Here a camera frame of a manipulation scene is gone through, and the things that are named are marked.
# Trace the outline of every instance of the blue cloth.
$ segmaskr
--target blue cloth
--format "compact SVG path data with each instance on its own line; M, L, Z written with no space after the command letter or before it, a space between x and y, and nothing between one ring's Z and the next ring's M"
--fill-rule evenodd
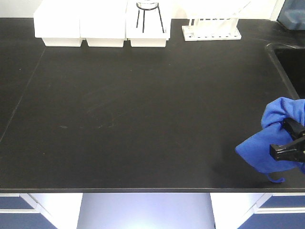
M285 118L292 118L302 125L305 124L305 99L292 100L278 98L266 106L261 125L263 130L248 138L236 147L236 152L258 172L267 175L273 182L283 182L284 179L272 180L270 173L299 167L305 172L304 163L292 161L276 161L269 154L270 144L286 145L292 142L291 136L282 128Z

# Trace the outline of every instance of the blue container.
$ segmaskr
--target blue container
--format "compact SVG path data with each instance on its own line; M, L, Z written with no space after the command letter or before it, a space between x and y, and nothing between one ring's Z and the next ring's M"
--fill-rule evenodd
M305 30L305 0L286 0L277 20L289 30Z

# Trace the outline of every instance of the black sink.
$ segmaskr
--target black sink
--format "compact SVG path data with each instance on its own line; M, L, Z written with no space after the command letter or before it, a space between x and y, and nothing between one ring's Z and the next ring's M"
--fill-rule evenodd
M275 49L279 62L301 99L305 99L305 49Z
M305 99L305 47L269 44L266 49L291 98Z

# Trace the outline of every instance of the white container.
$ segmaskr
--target white container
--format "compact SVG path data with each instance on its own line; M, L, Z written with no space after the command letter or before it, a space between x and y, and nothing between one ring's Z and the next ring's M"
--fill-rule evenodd
M161 19L163 22L163 30L160 22L160 15L158 9L147 10L145 12L145 23L143 32L143 10L136 6L138 0L129 0L127 6L127 21L126 34L131 41L132 47L165 47L166 41L171 36L171 17L172 17L172 3L170 0L160 0L159 7Z
M195 1L185 5L188 26L182 26L185 41L239 40L238 14L250 0Z
M81 37L92 47L123 47L127 0L89 0L81 10Z
M80 47L79 0L43 0L34 12L35 37L46 46Z

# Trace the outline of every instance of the blue cabinet door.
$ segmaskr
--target blue cabinet door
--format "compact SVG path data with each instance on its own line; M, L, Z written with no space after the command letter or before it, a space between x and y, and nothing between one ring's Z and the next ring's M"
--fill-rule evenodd
M304 229L305 213L254 214L239 229Z
M305 196L273 196L260 208L304 208Z
M0 213L0 229L56 229L41 214Z
M21 197L0 197L0 209L33 209L33 208Z

